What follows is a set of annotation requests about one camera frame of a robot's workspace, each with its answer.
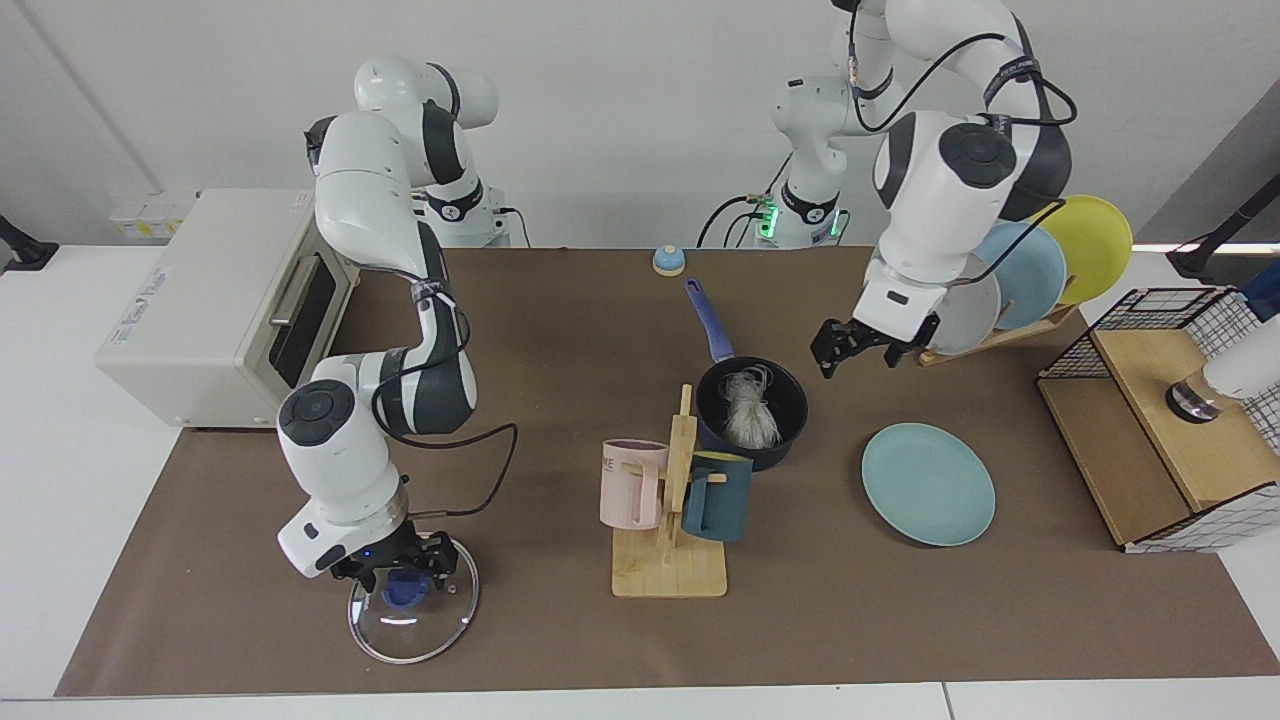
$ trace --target blue plate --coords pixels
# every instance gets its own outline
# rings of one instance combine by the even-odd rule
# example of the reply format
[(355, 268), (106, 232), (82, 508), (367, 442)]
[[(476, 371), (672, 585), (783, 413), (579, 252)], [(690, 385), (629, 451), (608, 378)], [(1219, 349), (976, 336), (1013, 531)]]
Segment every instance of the blue plate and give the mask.
[(863, 454), (863, 487), (884, 521), (927, 544), (970, 542), (996, 516), (996, 488), (982, 460), (933, 425), (901, 423), (876, 433)]
[[(987, 238), (973, 254), (989, 265), (1027, 228), (1027, 223), (1001, 223), (991, 228)], [(996, 328), (1001, 331), (1025, 328), (1048, 315), (1062, 297), (1062, 287), (1066, 284), (1066, 258), (1062, 256), (1062, 247), (1048, 231), (1033, 229), (996, 268), (996, 282), (1000, 283), (1002, 301), (1014, 304), (996, 322)]]

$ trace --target yellow plate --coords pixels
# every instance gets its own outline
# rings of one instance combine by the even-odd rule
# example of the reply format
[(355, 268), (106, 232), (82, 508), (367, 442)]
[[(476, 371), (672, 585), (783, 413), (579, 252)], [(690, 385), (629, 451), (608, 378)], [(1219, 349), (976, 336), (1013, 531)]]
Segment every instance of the yellow plate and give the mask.
[[(1037, 213), (1032, 219), (1043, 214)], [(1133, 255), (1129, 220), (1101, 197), (1073, 195), (1039, 227), (1062, 247), (1066, 273), (1074, 277), (1059, 301), (1064, 305), (1078, 305), (1102, 295), (1129, 266), (1129, 256)]]

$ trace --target white plate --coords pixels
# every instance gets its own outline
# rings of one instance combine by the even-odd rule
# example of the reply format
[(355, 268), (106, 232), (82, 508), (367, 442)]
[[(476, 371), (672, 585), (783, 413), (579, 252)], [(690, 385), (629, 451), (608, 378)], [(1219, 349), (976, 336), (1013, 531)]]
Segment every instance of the white plate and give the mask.
[[(969, 255), (961, 278), (975, 278), (987, 272), (987, 263)], [(987, 340), (1000, 316), (1000, 283), (992, 273), (974, 284), (963, 284), (947, 291), (938, 304), (938, 329), (933, 333), (929, 350), (938, 355), (961, 355)]]

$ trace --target plate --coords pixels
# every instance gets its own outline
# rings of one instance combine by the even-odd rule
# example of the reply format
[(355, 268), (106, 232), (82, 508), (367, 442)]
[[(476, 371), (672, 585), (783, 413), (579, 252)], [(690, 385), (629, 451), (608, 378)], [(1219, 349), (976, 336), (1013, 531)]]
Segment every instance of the plate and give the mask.
[[(1029, 227), (1028, 223), (1001, 223), (991, 228), (973, 254), (991, 265)], [(1000, 283), (1001, 302), (1012, 304), (996, 320), (996, 328), (1025, 328), (1057, 305), (1066, 284), (1066, 258), (1052, 234), (1044, 228), (1036, 228), (996, 266), (996, 282)]]
[[(975, 278), (987, 272), (987, 263), (977, 255), (965, 260), (963, 278)], [(938, 329), (929, 341), (929, 350), (938, 355), (961, 355), (982, 345), (1000, 316), (1000, 282), (992, 273), (974, 284), (952, 287), (938, 304)]]
[(1066, 256), (1066, 270), (1075, 277), (1062, 292), (1061, 302), (1066, 305), (1079, 305), (1111, 290), (1129, 266), (1133, 255), (1129, 220), (1101, 197), (1073, 195), (1039, 227), (1057, 241)]
[(936, 546), (972, 542), (996, 516), (991, 474), (969, 446), (922, 423), (890, 425), (863, 452), (863, 487), (884, 521)]

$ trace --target mug handle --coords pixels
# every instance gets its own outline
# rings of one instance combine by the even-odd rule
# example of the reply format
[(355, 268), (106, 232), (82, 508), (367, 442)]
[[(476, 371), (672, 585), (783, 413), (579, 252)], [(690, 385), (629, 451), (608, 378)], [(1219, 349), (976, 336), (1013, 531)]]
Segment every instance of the mug handle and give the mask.
[(694, 470), (689, 480), (689, 500), (685, 501), (685, 516), (696, 519), (698, 527), (707, 532), (707, 479), (710, 474), (705, 468)]
[(658, 512), (658, 464), (641, 460), (644, 474), (640, 475), (640, 500), (631, 503), (631, 521), (636, 525)]

